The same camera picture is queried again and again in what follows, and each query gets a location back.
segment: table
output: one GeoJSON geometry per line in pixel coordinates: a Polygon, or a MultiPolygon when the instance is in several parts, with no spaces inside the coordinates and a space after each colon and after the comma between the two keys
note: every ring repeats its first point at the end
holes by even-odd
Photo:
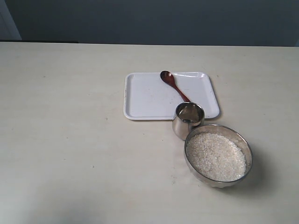
{"type": "Polygon", "coordinates": [[[299,48],[0,43],[0,222],[297,223],[299,48]],[[169,121],[123,115],[125,76],[202,71],[254,166],[199,182],[169,121]]]}

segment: square tray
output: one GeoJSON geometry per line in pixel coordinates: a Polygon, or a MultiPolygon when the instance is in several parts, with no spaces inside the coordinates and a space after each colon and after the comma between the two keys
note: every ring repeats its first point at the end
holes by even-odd
{"type": "MultiPolygon", "coordinates": [[[[202,72],[172,72],[178,88],[205,111],[205,118],[215,118],[220,110],[208,75],[202,72]]],[[[183,100],[165,84],[159,72],[136,72],[125,80],[124,115],[131,120],[172,120],[183,100]]]]}

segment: wooden spoon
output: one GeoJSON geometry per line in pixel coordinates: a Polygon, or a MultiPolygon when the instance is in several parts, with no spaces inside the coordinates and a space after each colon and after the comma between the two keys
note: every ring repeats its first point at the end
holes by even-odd
{"type": "Polygon", "coordinates": [[[173,89],[178,91],[178,93],[180,94],[180,96],[183,98],[185,102],[190,102],[188,97],[185,96],[181,90],[179,90],[179,88],[176,85],[176,80],[174,79],[174,76],[169,71],[162,71],[160,77],[163,80],[163,82],[165,82],[166,84],[170,85],[173,89]]]}

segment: metal bowl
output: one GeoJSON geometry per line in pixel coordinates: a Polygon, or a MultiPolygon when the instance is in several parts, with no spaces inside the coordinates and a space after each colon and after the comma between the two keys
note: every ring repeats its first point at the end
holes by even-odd
{"type": "Polygon", "coordinates": [[[225,127],[225,126],[221,126],[221,125],[203,125],[203,126],[199,126],[195,129],[193,129],[188,134],[188,136],[185,140],[184,155],[185,155],[185,160],[186,160],[186,163],[187,163],[190,171],[202,182],[210,185],[211,187],[216,187],[216,188],[229,187],[229,186],[235,185],[235,184],[239,183],[240,181],[242,181],[249,173],[249,171],[252,167],[252,161],[253,161],[252,151],[251,151],[250,146],[247,143],[247,141],[240,134],[235,132],[234,130],[232,130],[228,127],[225,127]],[[190,139],[193,136],[202,134],[202,133],[212,133],[212,134],[222,135],[222,136],[226,137],[227,139],[229,139],[230,141],[232,141],[233,143],[235,143],[241,149],[242,153],[244,154],[245,164],[246,164],[245,174],[243,177],[241,177],[238,180],[229,181],[229,182],[216,181],[216,180],[212,180],[212,179],[202,175],[200,172],[198,172],[194,168],[194,166],[190,163],[190,161],[188,159],[186,149],[187,149],[187,145],[188,145],[190,139]]]}

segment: white rice grains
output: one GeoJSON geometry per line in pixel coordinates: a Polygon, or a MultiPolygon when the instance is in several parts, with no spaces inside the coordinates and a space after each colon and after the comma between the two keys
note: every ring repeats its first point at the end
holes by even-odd
{"type": "Polygon", "coordinates": [[[215,181],[235,181],[245,173],[245,158],[235,143],[211,133],[192,137],[186,155],[193,167],[215,181]]]}

